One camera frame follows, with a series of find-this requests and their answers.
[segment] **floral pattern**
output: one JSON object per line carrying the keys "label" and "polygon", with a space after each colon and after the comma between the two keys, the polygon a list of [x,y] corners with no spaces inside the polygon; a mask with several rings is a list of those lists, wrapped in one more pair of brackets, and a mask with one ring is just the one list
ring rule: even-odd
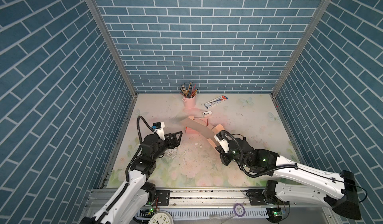
{"label": "floral pattern", "polygon": [[[198,94],[196,107],[185,109],[182,97],[165,94],[141,94],[138,96],[133,115],[129,121],[117,160],[107,184],[117,188],[125,179],[125,169],[139,147],[136,117],[143,116],[149,124],[165,122],[165,132],[184,131],[179,121],[189,115],[201,117],[206,111],[203,104],[216,98],[212,94]],[[209,123],[222,124],[231,133],[246,136],[248,143],[256,149],[277,152],[291,160],[298,161],[295,150],[281,123],[269,95],[230,94],[228,100],[213,107]],[[142,138],[150,131],[141,125]],[[157,159],[157,167],[149,182],[157,187],[239,187],[265,186],[270,176],[252,179],[240,172],[238,165],[221,163],[218,152],[202,135],[183,134],[181,145],[167,150]],[[280,179],[282,182],[295,183]]]}

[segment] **pink bucket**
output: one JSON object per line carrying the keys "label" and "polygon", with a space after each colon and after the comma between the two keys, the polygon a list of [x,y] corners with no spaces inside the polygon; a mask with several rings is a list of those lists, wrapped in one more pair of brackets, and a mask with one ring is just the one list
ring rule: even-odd
{"label": "pink bucket", "polygon": [[193,98],[183,97],[182,101],[184,102],[185,108],[194,108],[196,97],[197,97],[197,95],[194,95]]}

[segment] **blue brick wall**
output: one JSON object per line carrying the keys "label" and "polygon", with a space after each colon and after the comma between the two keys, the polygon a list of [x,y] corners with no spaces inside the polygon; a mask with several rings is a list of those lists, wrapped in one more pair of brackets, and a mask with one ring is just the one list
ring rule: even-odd
{"label": "blue brick wall", "polygon": [[138,92],[270,93],[320,0],[96,0]]}
{"label": "blue brick wall", "polygon": [[131,95],[83,0],[0,17],[0,223],[78,221]]}
{"label": "blue brick wall", "polygon": [[277,95],[306,162],[353,172],[368,191],[363,221],[376,224],[383,217],[382,19],[383,0],[332,0]]}

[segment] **white clock face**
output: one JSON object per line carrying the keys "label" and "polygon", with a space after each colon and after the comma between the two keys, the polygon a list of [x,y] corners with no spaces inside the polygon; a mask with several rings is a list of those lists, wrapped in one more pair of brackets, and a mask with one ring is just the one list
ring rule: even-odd
{"label": "white clock face", "polygon": [[173,224],[173,218],[168,212],[160,211],[154,214],[149,224]]}

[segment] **table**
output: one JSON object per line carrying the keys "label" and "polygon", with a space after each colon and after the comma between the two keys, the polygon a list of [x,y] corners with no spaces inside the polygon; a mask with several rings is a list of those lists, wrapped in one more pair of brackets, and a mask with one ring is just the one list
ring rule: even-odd
{"label": "table", "polygon": [[[221,124],[230,133],[239,133],[256,149],[268,149],[298,161],[286,130],[268,94],[227,94],[228,100],[210,108],[209,123]],[[198,94],[196,107],[187,109],[180,94],[139,94],[127,130],[114,164],[107,188],[117,188],[125,179],[125,169],[136,152],[139,141],[136,119],[139,115],[152,125],[165,122],[165,133],[185,131],[179,121],[193,115],[202,117],[207,111],[204,103],[218,94]],[[140,123],[142,139],[151,132]],[[262,176],[252,179],[239,170],[235,162],[227,167],[218,152],[202,135],[183,134],[178,148],[166,151],[157,160],[157,167],[149,182],[157,187],[240,187],[265,186],[274,179]]]}

